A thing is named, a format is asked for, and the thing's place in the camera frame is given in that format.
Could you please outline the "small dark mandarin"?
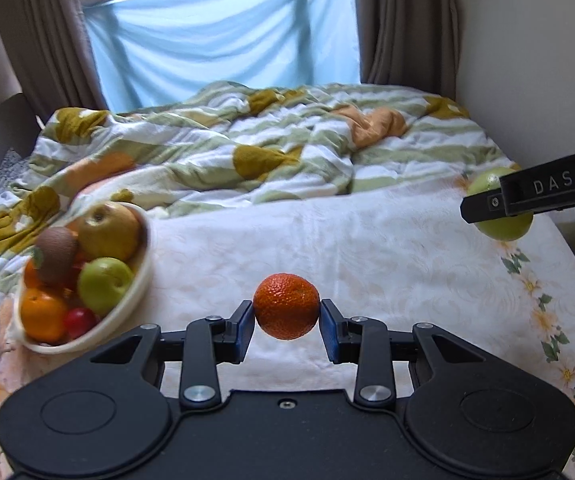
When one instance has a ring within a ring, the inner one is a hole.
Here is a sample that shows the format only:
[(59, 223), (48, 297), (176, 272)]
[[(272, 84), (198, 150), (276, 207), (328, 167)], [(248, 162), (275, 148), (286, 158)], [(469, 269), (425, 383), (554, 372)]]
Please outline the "small dark mandarin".
[(278, 340), (294, 340), (317, 324), (320, 295), (315, 286), (298, 275), (275, 273), (258, 285), (252, 306), (266, 334)]

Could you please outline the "green apple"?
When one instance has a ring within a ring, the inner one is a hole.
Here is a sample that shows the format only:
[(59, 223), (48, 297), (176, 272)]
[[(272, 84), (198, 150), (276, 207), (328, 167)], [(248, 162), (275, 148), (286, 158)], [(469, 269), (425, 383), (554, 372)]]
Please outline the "green apple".
[(134, 274), (127, 263), (112, 257), (96, 258), (82, 266), (77, 292), (82, 304), (105, 318), (127, 294)]
[(498, 242), (514, 242), (523, 237), (534, 219), (531, 212), (507, 215), (500, 179), (513, 172), (516, 169), (512, 167), (497, 167), (478, 174), (467, 188), (461, 205), (463, 219)]

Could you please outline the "red cherry tomato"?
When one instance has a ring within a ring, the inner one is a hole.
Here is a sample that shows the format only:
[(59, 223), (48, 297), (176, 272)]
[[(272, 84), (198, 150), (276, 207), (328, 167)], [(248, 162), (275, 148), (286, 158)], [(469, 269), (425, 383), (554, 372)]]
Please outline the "red cherry tomato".
[(68, 311), (64, 327), (69, 340), (75, 340), (88, 333), (98, 322), (96, 314), (89, 308), (78, 307)]

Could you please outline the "yellow apple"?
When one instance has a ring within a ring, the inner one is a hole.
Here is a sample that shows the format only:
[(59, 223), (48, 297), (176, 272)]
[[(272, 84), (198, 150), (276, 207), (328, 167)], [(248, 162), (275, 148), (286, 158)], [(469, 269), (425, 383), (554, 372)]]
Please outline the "yellow apple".
[(141, 243), (142, 224), (130, 208), (114, 202), (93, 205), (77, 220), (78, 243), (89, 260), (128, 261)]

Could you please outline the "large orange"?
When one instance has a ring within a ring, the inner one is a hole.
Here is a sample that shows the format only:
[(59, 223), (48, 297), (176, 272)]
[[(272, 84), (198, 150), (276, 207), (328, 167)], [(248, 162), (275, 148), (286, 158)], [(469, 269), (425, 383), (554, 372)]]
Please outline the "large orange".
[(20, 303), (20, 320), (26, 335), (39, 344), (59, 344), (66, 335), (68, 306), (61, 296), (28, 288)]
[(46, 284), (39, 278), (38, 271), (34, 266), (33, 258), (27, 260), (24, 269), (24, 284), (27, 288), (45, 288)]

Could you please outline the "brown kiwi with sticker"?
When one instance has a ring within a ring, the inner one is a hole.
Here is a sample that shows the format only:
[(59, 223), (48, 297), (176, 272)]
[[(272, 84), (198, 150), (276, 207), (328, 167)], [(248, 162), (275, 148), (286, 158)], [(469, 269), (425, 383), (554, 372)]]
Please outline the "brown kiwi with sticker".
[(72, 266), (77, 250), (77, 235), (66, 226), (53, 226), (43, 231), (32, 250), (38, 278), (50, 285), (62, 280)]

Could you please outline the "white floral tablecloth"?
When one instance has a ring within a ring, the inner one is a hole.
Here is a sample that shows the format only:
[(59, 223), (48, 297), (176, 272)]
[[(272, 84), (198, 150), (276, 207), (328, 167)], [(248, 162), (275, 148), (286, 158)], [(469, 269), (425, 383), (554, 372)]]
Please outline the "white floral tablecloth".
[[(155, 219), (153, 278), (128, 325), (228, 316), (267, 276), (293, 273), (347, 316), (434, 323), (575, 403), (572, 251), (543, 215), (517, 242), (495, 242), (462, 220), (461, 200), (439, 179)], [(575, 448), (565, 471), (575, 479)]]

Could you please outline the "striped floral quilt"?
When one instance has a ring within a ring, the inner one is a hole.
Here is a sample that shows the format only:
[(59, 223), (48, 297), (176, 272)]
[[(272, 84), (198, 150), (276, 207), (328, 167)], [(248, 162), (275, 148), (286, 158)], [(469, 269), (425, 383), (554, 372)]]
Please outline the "striped floral quilt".
[(0, 311), (38, 235), (103, 200), (168, 219), (414, 181), (464, 188), (509, 165), (464, 107), (408, 87), (217, 81), (129, 113), (62, 108), (0, 184)]

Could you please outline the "right brown curtain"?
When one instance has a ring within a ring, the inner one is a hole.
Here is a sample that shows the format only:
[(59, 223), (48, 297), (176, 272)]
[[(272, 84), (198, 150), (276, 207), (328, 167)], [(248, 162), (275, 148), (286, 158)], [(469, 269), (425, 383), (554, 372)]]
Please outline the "right brown curtain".
[(360, 78), (455, 97), (457, 0), (356, 0)]

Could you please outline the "brown curtain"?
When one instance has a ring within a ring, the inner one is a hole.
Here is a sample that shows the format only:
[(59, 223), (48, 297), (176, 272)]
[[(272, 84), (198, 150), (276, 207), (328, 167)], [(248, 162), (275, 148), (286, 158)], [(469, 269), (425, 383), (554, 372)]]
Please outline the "brown curtain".
[(79, 0), (0, 0), (0, 35), (41, 119), (64, 107), (107, 107)]
[(356, 0), (360, 78), (455, 97), (457, 0)]

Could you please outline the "light blue window sheet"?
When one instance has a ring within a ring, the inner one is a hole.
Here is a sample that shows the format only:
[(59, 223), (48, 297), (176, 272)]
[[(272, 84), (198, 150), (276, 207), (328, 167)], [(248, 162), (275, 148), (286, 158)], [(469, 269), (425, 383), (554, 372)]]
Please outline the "light blue window sheet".
[(212, 82), (355, 84), (355, 0), (114, 0), (83, 11), (108, 107), (181, 102)]

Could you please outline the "left brown curtain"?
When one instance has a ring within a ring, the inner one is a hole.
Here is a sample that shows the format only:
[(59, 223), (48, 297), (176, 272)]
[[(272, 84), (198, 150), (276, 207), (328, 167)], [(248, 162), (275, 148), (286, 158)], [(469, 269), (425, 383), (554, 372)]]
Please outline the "left brown curtain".
[(79, 0), (0, 0), (0, 35), (41, 119), (64, 107), (107, 107)]

